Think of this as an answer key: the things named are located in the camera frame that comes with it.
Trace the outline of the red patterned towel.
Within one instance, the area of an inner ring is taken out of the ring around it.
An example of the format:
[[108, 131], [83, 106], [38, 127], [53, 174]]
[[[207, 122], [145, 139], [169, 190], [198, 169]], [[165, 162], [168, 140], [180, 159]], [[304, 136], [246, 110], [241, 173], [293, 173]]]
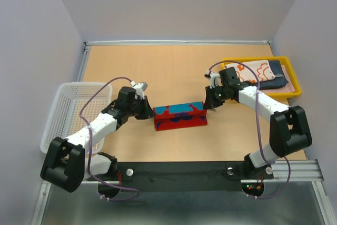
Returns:
[[154, 107], [156, 131], [191, 128], [207, 125], [203, 102], [190, 102]]

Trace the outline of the orange white patterned towel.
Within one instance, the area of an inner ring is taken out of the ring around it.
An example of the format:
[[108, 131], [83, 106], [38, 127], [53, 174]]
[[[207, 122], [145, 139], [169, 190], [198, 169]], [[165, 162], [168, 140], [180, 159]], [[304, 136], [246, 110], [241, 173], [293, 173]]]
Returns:
[[260, 82], [271, 81], [276, 78], [267, 60], [243, 62], [243, 64], [229, 63], [224, 65], [224, 68], [233, 67], [241, 82], [249, 81], [256, 83], [255, 75]]

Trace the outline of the dark blue-grey towel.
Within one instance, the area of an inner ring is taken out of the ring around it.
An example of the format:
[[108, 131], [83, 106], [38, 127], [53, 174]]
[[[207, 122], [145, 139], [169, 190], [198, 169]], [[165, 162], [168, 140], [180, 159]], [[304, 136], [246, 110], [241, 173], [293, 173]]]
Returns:
[[288, 84], [288, 80], [284, 75], [280, 61], [269, 61], [269, 66], [273, 74], [275, 74], [275, 78], [269, 81], [260, 82], [260, 90], [280, 89], [285, 87]]

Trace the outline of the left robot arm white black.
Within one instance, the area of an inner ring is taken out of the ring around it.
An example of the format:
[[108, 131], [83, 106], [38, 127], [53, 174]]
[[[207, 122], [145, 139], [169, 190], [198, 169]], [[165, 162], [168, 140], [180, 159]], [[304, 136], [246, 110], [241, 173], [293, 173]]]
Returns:
[[145, 95], [147, 84], [136, 83], [120, 89], [112, 101], [86, 126], [66, 138], [55, 137], [47, 150], [40, 176], [67, 192], [75, 191], [82, 181], [100, 174], [110, 180], [117, 175], [116, 159], [108, 154], [92, 155], [93, 146], [117, 131], [130, 117], [137, 120], [153, 118]]

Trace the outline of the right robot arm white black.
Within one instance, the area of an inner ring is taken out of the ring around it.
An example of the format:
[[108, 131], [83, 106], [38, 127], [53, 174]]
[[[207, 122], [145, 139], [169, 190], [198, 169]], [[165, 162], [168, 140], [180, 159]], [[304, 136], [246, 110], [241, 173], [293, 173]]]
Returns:
[[226, 100], [235, 100], [255, 111], [256, 119], [270, 124], [269, 142], [245, 156], [242, 171], [253, 178], [261, 168], [289, 154], [312, 145], [312, 137], [304, 108], [282, 104], [259, 90], [259, 85], [241, 81], [233, 67], [218, 73], [207, 70], [210, 84], [205, 88], [204, 109], [212, 110]]

